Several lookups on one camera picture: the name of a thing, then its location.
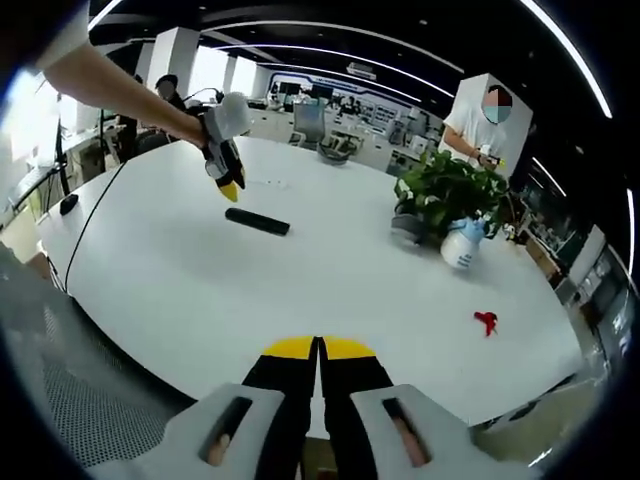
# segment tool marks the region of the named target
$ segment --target face mask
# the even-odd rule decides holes
[[[484,106],[482,107],[482,111],[484,112],[484,116],[487,117],[487,120],[491,123],[500,123],[509,118],[511,107]]]

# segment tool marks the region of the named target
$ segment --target red toy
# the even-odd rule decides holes
[[[480,320],[484,323],[485,329],[485,337],[490,337],[492,332],[498,333],[496,330],[496,325],[498,324],[498,316],[493,312],[476,312],[473,314],[474,318]]]

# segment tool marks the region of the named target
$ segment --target floor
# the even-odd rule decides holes
[[[115,166],[115,162],[108,157],[107,168]],[[0,233],[0,241],[11,248],[23,263],[27,263],[39,251],[40,239],[34,217],[31,208],[27,207]],[[603,390],[607,372],[599,343],[579,311],[571,307],[567,310],[585,358],[585,367],[578,372],[571,385],[546,396],[523,418],[507,422],[502,428],[475,432],[474,439],[478,447],[496,459],[528,464],[539,460],[541,452],[548,452],[570,438]],[[305,455],[315,458],[309,458],[310,463],[333,470],[326,442],[317,442],[317,448],[313,447],[313,441],[309,442]]]

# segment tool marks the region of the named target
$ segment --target person in black shirt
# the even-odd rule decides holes
[[[187,107],[184,105],[182,98],[180,98],[180,95],[176,90],[177,88],[178,77],[176,75],[163,75],[156,82],[156,90],[158,91],[158,95],[160,95],[181,112],[184,112],[187,110]]]
[[[142,77],[140,77],[140,75],[135,75],[133,78],[142,84]],[[136,156],[138,121],[135,118],[120,115],[118,116],[118,125],[124,125],[122,131],[118,133],[118,143],[120,144],[120,161],[126,162]]]

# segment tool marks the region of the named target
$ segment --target white round table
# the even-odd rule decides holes
[[[230,204],[193,146],[131,161],[82,239],[69,292],[146,369],[202,398],[240,383],[275,340],[354,338],[395,384],[411,383],[474,425],[517,408],[574,373],[582,357],[567,314],[520,247],[484,241],[471,271],[390,234],[395,179],[268,140],[236,139],[247,189]],[[39,232],[58,273],[113,172],[57,206]],[[289,222],[277,237],[232,223],[231,206]],[[484,336],[475,311],[499,317]],[[326,437],[321,394],[311,436]]]

